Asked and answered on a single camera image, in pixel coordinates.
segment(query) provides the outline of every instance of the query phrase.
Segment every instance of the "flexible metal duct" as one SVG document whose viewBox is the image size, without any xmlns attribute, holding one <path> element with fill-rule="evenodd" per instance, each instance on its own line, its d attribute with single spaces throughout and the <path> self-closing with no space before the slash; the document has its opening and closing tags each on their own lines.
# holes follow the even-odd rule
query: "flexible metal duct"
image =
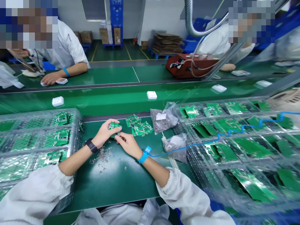
<svg viewBox="0 0 300 225">
<path fill-rule="evenodd" d="M 227 18 L 228 18 L 228 12 L 225 14 L 225 16 L 223 16 L 223 18 L 217 24 L 215 24 L 213 27 L 209 28 L 208 30 L 196 31 L 193 26 L 193 0 L 185 0 L 185 24 L 188 33 L 194 37 L 201 37 L 213 32 L 215 29 L 221 26 L 222 23 L 224 23 L 224 21 L 227 20 Z"/>
</svg>

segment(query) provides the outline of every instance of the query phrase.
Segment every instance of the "blue coiled cord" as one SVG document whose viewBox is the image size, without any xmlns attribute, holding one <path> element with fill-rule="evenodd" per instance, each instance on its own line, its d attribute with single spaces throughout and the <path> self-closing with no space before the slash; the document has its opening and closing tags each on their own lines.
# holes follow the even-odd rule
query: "blue coiled cord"
<svg viewBox="0 0 300 225">
<path fill-rule="evenodd" d="M 179 149 L 176 149 L 176 150 L 173 150 L 173 151 L 170 151 L 170 152 L 166 152 L 166 153 L 163 153 L 163 154 L 160 154 L 160 155 L 157 155 L 157 156 L 153 156 L 153 155 L 151 155 L 150 153 L 147 153 L 147 154 L 148 154 L 149 156 L 151 156 L 152 158 L 155 158 L 155 157 L 167 155 L 167 154 L 172 153 L 172 152 L 176 152 L 176 151 L 180 151 L 180 150 L 183 150 L 183 149 L 186 149 L 186 148 L 190 148 L 190 147 L 193 147 L 193 146 L 195 146 L 195 145 L 210 144 L 210 143 L 219 141 L 221 136 L 230 137 L 232 132 L 236 132 L 236 133 L 244 133 L 244 132 L 245 132 L 244 127 L 262 128 L 263 122 L 264 122 L 264 121 L 282 122 L 282 121 L 284 120 L 284 114 L 295 114 L 295 115 L 299 115 L 300 112 L 281 112 L 281 113 L 280 113 L 280 116 L 279 116 L 279 120 L 261 119 L 261 120 L 259 121 L 259 125 L 258 125 L 258 126 L 242 125 L 241 131 L 229 130 L 229 131 L 228 131 L 228 135 L 222 134 L 222 133 L 218 133 L 218 138 L 217 138 L 216 140 L 213 140 L 213 141 L 208 141 L 208 142 L 203 142 L 203 143 L 196 143 L 196 144 L 189 145 L 189 146 L 183 147 L 183 148 L 179 148 Z"/>
</svg>

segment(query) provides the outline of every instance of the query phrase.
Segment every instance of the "watch strap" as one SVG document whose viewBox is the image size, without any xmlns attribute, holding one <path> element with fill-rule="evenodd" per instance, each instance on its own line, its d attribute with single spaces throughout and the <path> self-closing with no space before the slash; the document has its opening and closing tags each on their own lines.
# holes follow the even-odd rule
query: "watch strap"
<svg viewBox="0 0 300 225">
<path fill-rule="evenodd" d="M 151 151 L 151 148 L 147 146 L 147 148 L 143 151 L 142 157 L 138 160 L 140 164 L 144 163 L 146 159 L 149 157 L 149 152 Z"/>
<path fill-rule="evenodd" d="M 92 153 L 96 153 L 98 152 L 98 148 L 93 144 L 92 142 L 92 138 L 88 139 L 85 144 L 90 148 L 90 150 L 92 151 Z"/>
</svg>

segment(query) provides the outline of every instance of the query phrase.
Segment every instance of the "window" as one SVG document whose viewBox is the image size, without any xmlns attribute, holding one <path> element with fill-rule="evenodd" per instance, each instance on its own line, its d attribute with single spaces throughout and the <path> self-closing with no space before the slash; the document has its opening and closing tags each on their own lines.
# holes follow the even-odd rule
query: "window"
<svg viewBox="0 0 300 225">
<path fill-rule="evenodd" d="M 81 0 L 87 21 L 106 20 L 105 0 Z"/>
</svg>

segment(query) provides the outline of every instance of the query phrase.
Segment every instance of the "red machine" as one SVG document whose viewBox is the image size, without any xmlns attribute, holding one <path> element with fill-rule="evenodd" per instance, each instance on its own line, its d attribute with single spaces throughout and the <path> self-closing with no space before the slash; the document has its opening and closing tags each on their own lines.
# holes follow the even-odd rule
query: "red machine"
<svg viewBox="0 0 300 225">
<path fill-rule="evenodd" d="M 194 65 L 192 65 L 192 57 L 189 54 L 178 54 L 169 58 L 166 69 L 176 79 L 189 78 L 205 78 L 205 75 L 213 68 L 219 59 L 213 56 L 194 56 Z"/>
</svg>

